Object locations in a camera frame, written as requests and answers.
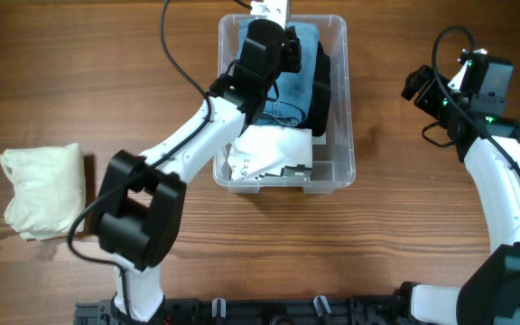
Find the black garment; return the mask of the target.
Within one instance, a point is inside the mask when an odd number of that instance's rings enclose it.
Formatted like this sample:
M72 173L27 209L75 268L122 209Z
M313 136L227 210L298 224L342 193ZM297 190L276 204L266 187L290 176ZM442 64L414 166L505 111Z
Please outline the black garment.
M314 137L326 132L331 101L330 66L330 56L318 42L311 105L307 118L299 124L300 128L311 129Z

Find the blue denim jeans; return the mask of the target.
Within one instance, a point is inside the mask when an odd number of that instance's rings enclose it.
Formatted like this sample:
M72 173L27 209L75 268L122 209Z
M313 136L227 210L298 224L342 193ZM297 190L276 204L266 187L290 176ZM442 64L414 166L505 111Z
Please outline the blue denim jeans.
M263 114L255 125L296 127L308 117L320 32L317 25L313 23L290 22L287 26L294 27L300 41L302 67L298 73L280 74L275 82L279 89L279 96L276 96L275 88L270 88L268 97L273 101L265 102Z

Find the white printed t-shirt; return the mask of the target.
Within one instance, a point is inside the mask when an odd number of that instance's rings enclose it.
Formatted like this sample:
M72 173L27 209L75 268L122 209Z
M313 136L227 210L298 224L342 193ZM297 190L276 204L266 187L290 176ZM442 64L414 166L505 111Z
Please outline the white printed t-shirt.
M312 172L312 132L277 125L252 125L231 145L227 163L232 181L294 178Z

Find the cream white cloth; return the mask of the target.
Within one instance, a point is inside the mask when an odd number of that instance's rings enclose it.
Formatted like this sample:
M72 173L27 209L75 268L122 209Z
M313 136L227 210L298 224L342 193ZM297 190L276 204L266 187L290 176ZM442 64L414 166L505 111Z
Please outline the cream white cloth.
M79 144L7 149L0 154L0 165L14 190L4 212L6 224L23 240L68 235L86 205Z

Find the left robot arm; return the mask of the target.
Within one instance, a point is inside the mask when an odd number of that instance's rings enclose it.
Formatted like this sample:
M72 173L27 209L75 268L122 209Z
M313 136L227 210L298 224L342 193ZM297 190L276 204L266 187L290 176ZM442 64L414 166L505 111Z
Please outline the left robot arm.
M90 226L116 269L117 292L100 312L106 324L163 324L159 266L178 235L187 186L223 146L263 114L283 72L301 69L294 27L252 21L241 54L203 94L198 112L155 147L109 161L100 193L88 207Z

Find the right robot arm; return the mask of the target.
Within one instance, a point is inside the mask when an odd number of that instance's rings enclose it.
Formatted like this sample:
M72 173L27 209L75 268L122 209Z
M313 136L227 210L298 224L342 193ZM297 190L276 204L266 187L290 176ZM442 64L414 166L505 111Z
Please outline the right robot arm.
M487 222L490 256L460 287L409 283L401 317L432 324L520 324L520 125L505 118L510 60L464 51L447 79L422 65L403 98L446 130L475 183Z

